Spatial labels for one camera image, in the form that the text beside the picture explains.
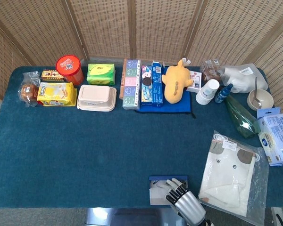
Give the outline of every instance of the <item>plush toy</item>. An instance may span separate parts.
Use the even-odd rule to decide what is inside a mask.
[[[166,74],[162,75],[162,82],[166,85],[166,100],[175,104],[181,100],[184,87],[192,85],[194,81],[190,79],[189,69],[185,68],[183,60],[180,60],[177,66],[168,67]]]

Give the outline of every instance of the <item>blue tablecloth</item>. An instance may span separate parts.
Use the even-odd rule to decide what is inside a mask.
[[[118,98],[111,112],[26,108],[17,96],[22,73],[44,68],[17,68],[2,102],[0,207],[148,207],[151,175],[187,175],[197,196],[214,130],[260,146],[239,135],[224,103],[199,105],[195,93],[196,119],[124,110]],[[247,94],[234,97],[247,105]],[[267,206],[283,206],[283,167],[270,167]]]

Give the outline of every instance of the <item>wicker panel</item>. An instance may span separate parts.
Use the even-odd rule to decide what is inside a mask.
[[[196,0],[136,0],[137,58],[177,63]]]
[[[208,1],[189,59],[193,65],[215,57],[242,64],[282,15],[283,0]]]
[[[283,112],[283,33],[255,64],[266,73],[268,84],[275,100],[275,106],[281,107]]]
[[[0,0],[0,21],[37,65],[64,54],[83,58],[61,1]]]
[[[91,56],[130,57],[127,0],[70,0]]]
[[[6,37],[3,37],[0,33],[0,98],[4,96],[13,70],[23,65],[27,65],[27,62],[10,46]]]

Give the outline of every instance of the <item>paper cup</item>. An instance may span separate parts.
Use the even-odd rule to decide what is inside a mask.
[[[208,98],[203,97],[201,95],[201,90],[196,94],[196,101],[200,105],[207,105],[213,98],[214,97],[208,99]]]
[[[219,88],[220,84],[216,79],[210,79],[199,91],[201,96],[206,99],[214,98],[214,95]]]

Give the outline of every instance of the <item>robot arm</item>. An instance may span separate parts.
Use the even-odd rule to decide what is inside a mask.
[[[178,215],[184,218],[190,226],[214,226],[210,220],[205,220],[206,211],[198,202],[192,192],[188,191],[183,184],[173,178],[166,181],[172,188],[166,199],[178,210]]]

